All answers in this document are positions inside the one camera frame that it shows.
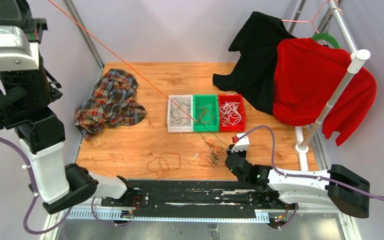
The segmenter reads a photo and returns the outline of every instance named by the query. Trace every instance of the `red sweater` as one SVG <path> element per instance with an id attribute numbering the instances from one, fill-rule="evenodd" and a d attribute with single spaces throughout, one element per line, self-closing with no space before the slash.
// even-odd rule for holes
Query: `red sweater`
<path id="1" fill-rule="evenodd" d="M 322 46 L 311 38 L 282 40 L 277 46 L 273 115 L 282 123 L 313 123 L 351 63 L 343 49 Z M 327 115 L 322 132 L 339 132 L 341 145 L 360 125 L 376 97 L 376 81 L 364 67 L 354 76 Z"/>

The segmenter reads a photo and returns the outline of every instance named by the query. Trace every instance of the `green hanger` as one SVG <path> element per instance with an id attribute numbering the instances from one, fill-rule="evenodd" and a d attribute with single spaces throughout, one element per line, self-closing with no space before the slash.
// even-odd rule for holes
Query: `green hanger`
<path id="1" fill-rule="evenodd" d="M 329 35 L 328 33 L 325 33 L 325 32 L 317 33 L 314 36 L 312 36 L 311 39 L 313 39 L 316 42 L 318 40 L 325 40 L 326 42 L 332 44 L 332 46 L 334 48 L 336 48 L 336 49 L 340 49 L 341 48 L 339 46 L 338 41 L 332 35 Z"/>

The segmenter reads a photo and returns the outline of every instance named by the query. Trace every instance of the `white cord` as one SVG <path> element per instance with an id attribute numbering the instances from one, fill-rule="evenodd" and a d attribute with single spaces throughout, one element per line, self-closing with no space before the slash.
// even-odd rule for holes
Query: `white cord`
<path id="1" fill-rule="evenodd" d="M 242 121 L 242 115 L 238 112 L 239 106 L 239 102 L 226 102 L 220 105 L 221 125 L 223 127 L 235 126 Z"/>

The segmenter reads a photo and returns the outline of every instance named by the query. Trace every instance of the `gray wall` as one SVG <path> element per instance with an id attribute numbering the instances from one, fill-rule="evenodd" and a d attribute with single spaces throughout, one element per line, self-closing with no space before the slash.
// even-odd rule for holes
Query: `gray wall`
<path id="1" fill-rule="evenodd" d="M 63 97 L 52 103 L 51 108 L 65 125 L 64 157 L 66 163 L 72 163 L 81 140 L 74 128 L 74 113 L 76 107 L 89 98 L 100 71 L 69 19 L 47 1 L 30 0 L 29 3 L 33 16 L 47 18 L 49 31 L 44 33 L 40 50 L 45 67 L 62 84 Z M 1 130 L 0 137 L 20 145 L 14 130 Z M 27 188 L 30 181 L 22 164 L 14 151 L 0 143 L 0 240 L 39 239 L 23 229 L 23 217 L 32 194 Z M 42 230 L 47 217 L 41 205 L 41 202 L 36 204 L 30 217 L 29 225 L 34 230 Z"/>
<path id="2" fill-rule="evenodd" d="M 85 26 L 130 62 L 236 62 L 228 47 L 253 11 L 291 19 L 298 0 L 74 0 Z M 310 20 L 323 0 L 307 1 Z M 308 37 L 311 24 L 294 34 Z M 104 62 L 119 62 L 97 46 Z"/>
<path id="3" fill-rule="evenodd" d="M 384 196 L 384 1 L 344 0 L 341 8 L 358 48 L 371 52 L 365 67 L 376 78 L 377 96 L 362 124 L 341 147 L 334 139 L 326 141 L 328 155 L 331 163 L 355 171 L 370 181 L 372 193 Z M 336 25 L 329 32 L 342 38 Z M 384 239 L 384 202 L 371 200 L 370 217 L 357 223 L 362 239 Z"/>

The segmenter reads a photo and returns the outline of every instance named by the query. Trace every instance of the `plastic tray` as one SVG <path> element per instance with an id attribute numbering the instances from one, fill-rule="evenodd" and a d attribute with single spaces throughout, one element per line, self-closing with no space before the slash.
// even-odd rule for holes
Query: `plastic tray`
<path id="1" fill-rule="evenodd" d="M 219 114 L 219 131 L 220 132 L 243 132 L 245 130 L 245 108 L 244 108 L 244 102 L 242 100 L 241 94 L 219 94 L 217 96 L 218 98 L 218 114 Z M 242 119 L 239 123 L 235 125 L 226 125 L 223 126 L 222 124 L 222 113 L 220 112 L 220 106 L 224 105 L 226 103 L 239 103 L 239 109 L 238 112 L 242 116 Z"/>
<path id="2" fill-rule="evenodd" d="M 193 116 L 194 98 L 192 95 L 169 95 L 182 110 Z M 169 133 L 193 132 L 194 125 L 192 120 L 186 113 L 179 109 L 176 104 L 168 100 L 167 111 L 167 129 Z"/>
<path id="3" fill-rule="evenodd" d="M 194 132 L 219 131 L 219 100 L 217 95 L 193 95 Z"/>

